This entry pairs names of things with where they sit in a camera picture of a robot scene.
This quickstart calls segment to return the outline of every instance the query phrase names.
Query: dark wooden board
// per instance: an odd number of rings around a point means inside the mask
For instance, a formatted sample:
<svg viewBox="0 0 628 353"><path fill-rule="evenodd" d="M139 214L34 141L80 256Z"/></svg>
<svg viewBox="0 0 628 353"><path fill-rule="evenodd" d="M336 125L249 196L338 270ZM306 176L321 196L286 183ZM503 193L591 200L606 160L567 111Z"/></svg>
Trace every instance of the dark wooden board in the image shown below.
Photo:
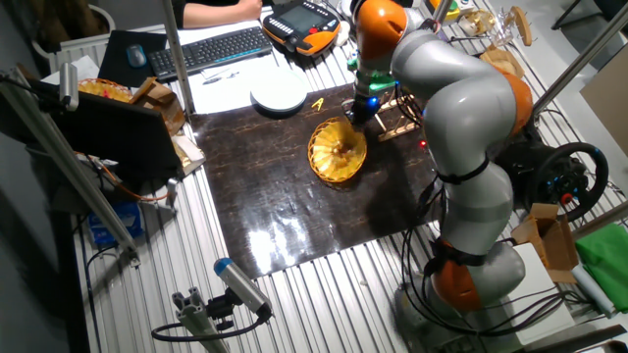
<svg viewBox="0 0 628 353"><path fill-rule="evenodd" d="M379 143L374 120L360 172L342 187L318 179L307 160L316 126L343 115L350 85L310 93L284 118L253 107L195 116L205 171L229 256L251 277L341 251L408 227L416 198L434 178L414 131ZM319 98L320 112L311 108ZM394 119L399 112L386 112Z"/></svg>

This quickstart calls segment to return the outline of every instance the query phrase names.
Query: person's arm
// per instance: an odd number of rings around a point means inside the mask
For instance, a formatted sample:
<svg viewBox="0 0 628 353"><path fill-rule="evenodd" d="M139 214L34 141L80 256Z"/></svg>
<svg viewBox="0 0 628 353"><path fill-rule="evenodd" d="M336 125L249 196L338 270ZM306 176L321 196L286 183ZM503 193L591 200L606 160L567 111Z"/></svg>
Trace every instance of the person's arm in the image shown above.
<svg viewBox="0 0 628 353"><path fill-rule="evenodd" d="M189 3L185 4L183 9L183 28L203 28L257 20L261 13L261 0L239 0L236 5L232 6L207 6Z"/></svg>

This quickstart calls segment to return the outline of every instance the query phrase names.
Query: orange cable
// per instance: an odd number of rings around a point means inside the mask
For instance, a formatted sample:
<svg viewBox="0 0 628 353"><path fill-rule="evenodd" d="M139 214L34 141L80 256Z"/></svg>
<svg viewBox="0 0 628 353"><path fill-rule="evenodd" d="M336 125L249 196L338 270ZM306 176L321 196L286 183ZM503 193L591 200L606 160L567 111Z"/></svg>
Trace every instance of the orange cable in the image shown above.
<svg viewBox="0 0 628 353"><path fill-rule="evenodd" d="M81 154L81 155L83 155L83 156L85 155L85 154L84 154L84 153L82 153L82 152L75 152L75 153L76 153L76 154ZM113 181L114 181L114 183L116 183L116 187L119 187L119 188L120 188L121 190L123 190L125 193L127 193L127 194L129 194L129 195L133 196L134 198L138 199L139 201L159 201L159 200L163 200L163 199L165 199L165 198L166 198L166 197L168 197L168 195L169 195L169 193L166 193L165 195L163 195L163 196L159 196L159 197L144 197L144 196L137 195L136 193L134 193L134 192L132 192L132 191L128 190L127 188L125 188L125 187L124 187L124 186L123 186L123 185L122 185L122 184L121 184L121 183L120 183L120 182L116 179L116 177L115 177L113 174L111 174L111 172L109 172L109 169L107 169L107 167L105 167L105 165L104 165L104 164L102 164L102 163L101 163L101 164L100 164L100 166L101 166L101 167L102 167L102 169L105 171L105 173L107 173L107 175L111 178L111 180L113 180Z"/></svg>

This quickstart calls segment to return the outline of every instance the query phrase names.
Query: desk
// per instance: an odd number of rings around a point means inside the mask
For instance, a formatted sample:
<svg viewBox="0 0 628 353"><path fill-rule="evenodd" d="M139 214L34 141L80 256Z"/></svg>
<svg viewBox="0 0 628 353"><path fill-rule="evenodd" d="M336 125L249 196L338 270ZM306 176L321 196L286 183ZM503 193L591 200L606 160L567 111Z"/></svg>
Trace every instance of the desk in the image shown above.
<svg viewBox="0 0 628 353"><path fill-rule="evenodd" d="M492 10L484 0L477 0L475 4ZM163 32L162 27L144 30ZM448 36L464 35L457 27L446 27L444 31ZM100 64L106 42L107 36L100 36L67 43L52 58L51 68L56 70L60 63L84 55ZM487 45L486 41L479 40L455 44L471 54L483 51ZM278 66L304 75L309 88L314 91L352 82L352 74L343 68L344 60L354 48L353 43L335 48L334 55L326 60L304 59L296 63L276 52L273 57ZM535 75L534 69L517 50L509 50L526 70L525 80L532 88L533 98L538 99L547 87L546 82ZM176 84L172 88L179 91ZM561 111L554 104L549 107ZM193 138L188 125L183 130ZM550 146L582 140L571 123L555 113L543 113L539 130L544 142ZM163 194L165 190L154 192ZM169 344L155 341L150 336L153 328L176 322L175 306L171 301L174 292L186 292L194 285L207 299L223 294L225 289L212 271L214 261L228 254L205 172L201 169L186 177L179 184L178 193L174 215L165 202L142 204L147 235L137 240L142 263L139 268L117 264L113 256L97 259L89 268L88 275L94 285L94 316L83 264L97 249L86 241L86 236L75 235L92 352L98 352L97 336L103 352L203 352L197 343ZM620 201L617 195L608 191L594 208L593 215L586 216L585 220L609 210ZM521 216L520 212L513 213L504 234L509 234ZM425 240L437 234L433 225L421 227L420 232ZM413 270L417 270L417 266L425 265L430 253L425 241L414 241ZM258 278L255 283L272 301L275 318L268 326L228 339L232 351L407 351L405 342L395 331L392 316L393 294L400 283L400 249L401 237L397 234ZM572 315L582 310L581 307L570 309ZM237 328L244 328L253 318L246 309L236 308L234 320ZM179 329L174 333L183 334L183 331Z"/></svg>

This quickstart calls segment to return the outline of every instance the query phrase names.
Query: steering wheel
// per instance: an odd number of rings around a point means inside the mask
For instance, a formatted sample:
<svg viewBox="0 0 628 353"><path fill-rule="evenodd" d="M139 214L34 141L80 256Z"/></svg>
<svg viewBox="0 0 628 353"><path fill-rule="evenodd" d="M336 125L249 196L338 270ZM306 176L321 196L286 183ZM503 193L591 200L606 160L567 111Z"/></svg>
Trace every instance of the steering wheel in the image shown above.
<svg viewBox="0 0 628 353"><path fill-rule="evenodd" d="M576 152L588 154L596 163L596 183L589 189L586 167L577 158L569 157ZM560 202L564 205L576 200L579 205L566 213L567 220L572 222L596 205L607 184L608 162L602 151L589 143L568 143L556 148L532 172L523 196L523 204L530 212L535 202Z"/></svg>

